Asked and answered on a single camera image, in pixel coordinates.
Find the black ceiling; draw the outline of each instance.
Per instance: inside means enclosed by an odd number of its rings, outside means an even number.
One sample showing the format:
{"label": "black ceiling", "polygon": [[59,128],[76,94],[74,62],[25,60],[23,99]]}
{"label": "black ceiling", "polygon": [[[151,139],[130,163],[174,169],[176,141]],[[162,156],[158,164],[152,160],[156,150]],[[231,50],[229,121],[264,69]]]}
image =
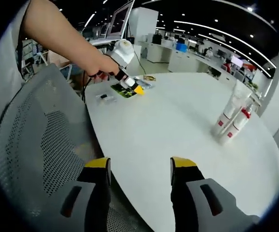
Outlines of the black ceiling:
{"label": "black ceiling", "polygon": [[[90,26],[95,26],[102,21],[111,20],[110,15],[125,4],[127,0],[108,0],[103,4],[103,0],[52,0],[59,8],[63,9],[62,13],[68,18],[70,23],[76,28],[82,28],[89,17],[96,11],[96,15],[89,23]],[[235,37],[242,39],[262,52],[269,59],[276,56],[279,51],[279,34],[274,31],[269,25],[264,23],[259,18],[253,16],[240,8],[226,4],[220,1],[200,0],[200,1],[154,1],[149,4],[142,3],[148,0],[135,0],[134,8],[145,7],[159,12],[158,27],[165,26],[165,30],[173,31],[179,26],[179,29],[189,31],[188,35],[198,35],[198,33],[207,35],[209,33],[217,33],[210,29],[201,27],[174,23],[174,21],[185,21],[209,26],[215,29],[225,31]],[[268,22],[274,21],[274,27],[278,25],[278,15],[276,15],[276,6],[269,1],[256,0],[230,0],[230,2],[243,7],[252,6],[254,13],[260,15]],[[232,47],[237,50],[249,54],[250,57],[264,65],[267,61],[250,49],[243,43],[225,36],[227,43],[231,41]]]}

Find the ceiling light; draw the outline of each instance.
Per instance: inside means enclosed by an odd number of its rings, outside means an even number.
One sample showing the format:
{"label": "ceiling light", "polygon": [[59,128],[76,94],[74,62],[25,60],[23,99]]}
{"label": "ceiling light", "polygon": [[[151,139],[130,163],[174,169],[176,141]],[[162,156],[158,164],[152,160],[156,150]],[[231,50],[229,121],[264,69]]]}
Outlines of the ceiling light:
{"label": "ceiling light", "polygon": [[246,57],[246,58],[248,58],[249,60],[251,60],[254,64],[256,64],[256,65],[257,65],[261,70],[263,70],[264,73],[266,73],[269,77],[271,77],[271,75],[270,75],[268,72],[266,72],[266,70],[265,70],[261,65],[259,65],[257,62],[255,62],[254,60],[252,60],[252,59],[251,59],[250,57],[248,57],[246,54],[244,54],[244,53],[238,51],[236,48],[233,48],[232,46],[230,46],[230,45],[228,45],[228,44],[226,44],[226,43],[223,43],[223,42],[218,41],[218,40],[216,40],[216,39],[210,38],[210,37],[208,37],[208,36],[201,35],[201,34],[199,34],[199,35],[200,35],[200,36],[203,36],[203,37],[205,37],[205,38],[214,40],[214,41],[216,41],[216,42],[218,42],[218,43],[221,43],[221,44],[223,44],[223,45],[229,47],[230,49],[234,50],[235,53],[236,53],[236,51],[239,52],[241,55],[243,55],[244,57]]}
{"label": "ceiling light", "polygon": [[247,45],[251,49],[253,49],[255,52],[260,54],[264,59],[266,59],[268,61],[268,63],[270,63],[274,68],[276,68],[276,65],[270,59],[268,59],[263,53],[261,53],[259,50],[257,50],[255,47],[252,47],[250,44],[246,43],[245,41],[241,40],[240,38],[237,38],[237,37],[235,37],[235,36],[233,36],[229,33],[226,33],[224,31],[221,31],[221,30],[218,30],[218,29],[215,29],[215,28],[211,28],[211,27],[208,27],[208,26],[205,26],[205,25],[197,24],[197,23],[189,23],[189,22],[183,22],[183,21],[174,21],[174,23],[184,23],[184,24],[189,24],[189,25],[195,25],[195,26],[211,29],[211,30],[217,31],[219,33],[222,33],[224,35],[230,36],[230,37],[242,42],[243,44]]}
{"label": "ceiling light", "polygon": [[85,28],[87,27],[88,23],[91,21],[91,19],[95,16],[95,14],[92,14],[90,16],[90,18],[87,20],[86,24],[85,24]]}
{"label": "ceiling light", "polygon": [[181,32],[185,32],[185,30],[180,30],[180,29],[174,29],[176,31],[181,31]]}
{"label": "ceiling light", "polygon": [[192,44],[197,44],[197,42],[194,41],[194,40],[189,40],[189,42],[192,43]]}

